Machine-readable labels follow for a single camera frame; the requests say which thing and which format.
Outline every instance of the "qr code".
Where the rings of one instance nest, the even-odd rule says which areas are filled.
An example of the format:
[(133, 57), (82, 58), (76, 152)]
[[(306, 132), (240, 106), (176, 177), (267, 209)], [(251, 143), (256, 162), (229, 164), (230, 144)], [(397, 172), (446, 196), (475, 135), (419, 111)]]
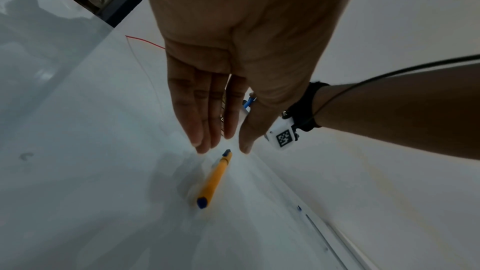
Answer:
[(293, 142), (294, 139), (290, 135), (289, 130), (286, 130), (276, 136), (276, 140), (278, 141), (278, 144), (280, 145), (280, 148)]

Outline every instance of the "small blue object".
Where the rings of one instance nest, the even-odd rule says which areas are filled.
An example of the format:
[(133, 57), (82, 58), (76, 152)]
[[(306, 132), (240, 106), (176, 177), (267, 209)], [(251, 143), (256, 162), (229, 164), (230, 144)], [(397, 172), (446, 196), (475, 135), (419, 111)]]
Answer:
[(243, 105), (243, 107), (246, 109), (248, 107), (250, 107), (250, 105), (254, 102), (255, 98), (253, 97), (250, 97), (246, 102), (245, 104)]
[(196, 205), (200, 208), (200, 209), (205, 209), (208, 205), (208, 201), (205, 197), (200, 197), (199, 199), (196, 200)]

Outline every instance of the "orange pen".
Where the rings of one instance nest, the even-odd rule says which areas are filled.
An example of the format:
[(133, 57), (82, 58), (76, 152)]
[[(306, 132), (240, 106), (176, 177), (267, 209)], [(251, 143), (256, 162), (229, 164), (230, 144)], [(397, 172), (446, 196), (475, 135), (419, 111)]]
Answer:
[(196, 199), (196, 204), (200, 209), (204, 209), (210, 204), (210, 201), (214, 196), (215, 190), (220, 183), (220, 179), (224, 175), (225, 169), (229, 165), (231, 159), (232, 152), (230, 152), (230, 150), (228, 149), (225, 151), (225, 153), (223, 153), (220, 162), (211, 173), (210, 177), (205, 183), (205, 186), (203, 186), (203, 189), (200, 191), (200, 194)]

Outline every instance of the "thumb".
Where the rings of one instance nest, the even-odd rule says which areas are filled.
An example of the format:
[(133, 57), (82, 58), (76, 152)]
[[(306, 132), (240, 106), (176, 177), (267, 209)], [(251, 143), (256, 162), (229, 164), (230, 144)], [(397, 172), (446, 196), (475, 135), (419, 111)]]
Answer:
[(257, 98), (251, 106), (250, 113), (243, 121), (238, 134), (240, 151), (250, 153), (254, 141), (265, 135), (282, 110), (265, 105)]

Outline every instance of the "forearm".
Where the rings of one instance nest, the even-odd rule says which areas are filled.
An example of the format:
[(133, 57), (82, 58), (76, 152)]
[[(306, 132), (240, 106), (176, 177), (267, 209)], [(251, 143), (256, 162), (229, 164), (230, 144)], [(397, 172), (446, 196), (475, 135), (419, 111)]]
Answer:
[[(313, 113), (349, 86), (318, 90)], [(315, 122), (402, 146), (480, 159), (480, 64), (365, 84), (326, 105)]]

